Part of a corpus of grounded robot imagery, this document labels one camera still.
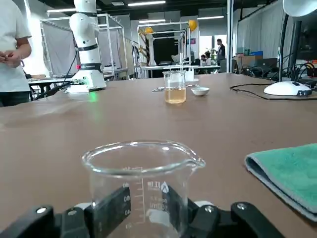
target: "black equipment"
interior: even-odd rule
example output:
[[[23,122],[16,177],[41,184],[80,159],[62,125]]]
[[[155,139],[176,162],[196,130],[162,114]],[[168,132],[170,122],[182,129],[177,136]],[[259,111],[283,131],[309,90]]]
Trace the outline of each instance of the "black equipment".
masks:
[[[54,214],[48,205],[35,207],[22,215],[0,238],[97,238],[94,229],[102,231],[98,237],[106,238],[129,215],[130,195],[128,187],[120,188],[106,197],[93,210],[73,207],[61,214]],[[180,196],[169,186],[168,193],[162,193],[167,200],[169,216],[174,228],[179,225]],[[270,221],[252,204],[237,202],[230,211],[206,205],[198,207],[188,199],[189,225],[181,238],[282,238],[284,237]]]

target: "desk lamp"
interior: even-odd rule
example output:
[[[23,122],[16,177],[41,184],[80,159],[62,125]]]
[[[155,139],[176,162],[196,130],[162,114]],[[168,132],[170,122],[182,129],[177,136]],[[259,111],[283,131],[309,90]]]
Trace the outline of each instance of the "desk lamp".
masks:
[[[281,36],[278,82],[266,87],[264,92],[276,96],[307,96],[312,93],[309,87],[299,82],[282,81],[283,50],[288,17],[292,16],[296,20],[299,18],[302,20],[302,18],[316,14],[317,0],[283,0],[283,8],[286,16]]]

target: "person in dark clothing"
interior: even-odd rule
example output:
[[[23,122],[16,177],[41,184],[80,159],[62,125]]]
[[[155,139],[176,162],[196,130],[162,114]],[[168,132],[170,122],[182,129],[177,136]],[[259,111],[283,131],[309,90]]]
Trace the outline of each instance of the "person in dark clothing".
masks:
[[[218,51],[216,51],[217,52],[217,64],[220,65],[220,61],[226,59],[226,49],[225,49],[224,45],[222,44],[221,39],[217,40],[217,45],[219,45]]]

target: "metal spoon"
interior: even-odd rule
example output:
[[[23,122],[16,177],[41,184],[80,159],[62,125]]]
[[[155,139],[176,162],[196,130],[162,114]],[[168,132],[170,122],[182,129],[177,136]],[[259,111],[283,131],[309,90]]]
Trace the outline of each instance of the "metal spoon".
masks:
[[[188,87],[200,87],[200,86],[198,84],[189,84],[189,85],[186,85],[186,88]],[[157,89],[152,90],[152,92],[161,92],[164,90],[165,90],[165,87],[158,87]]]

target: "person's hand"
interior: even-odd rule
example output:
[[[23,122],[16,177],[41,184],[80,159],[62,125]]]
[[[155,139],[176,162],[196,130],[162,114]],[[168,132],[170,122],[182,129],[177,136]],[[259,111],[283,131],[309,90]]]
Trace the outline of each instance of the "person's hand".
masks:
[[[6,51],[5,54],[5,61],[4,63],[11,68],[17,68],[21,65],[21,55],[18,51]]]
[[[0,51],[0,63],[4,63],[6,54]]]

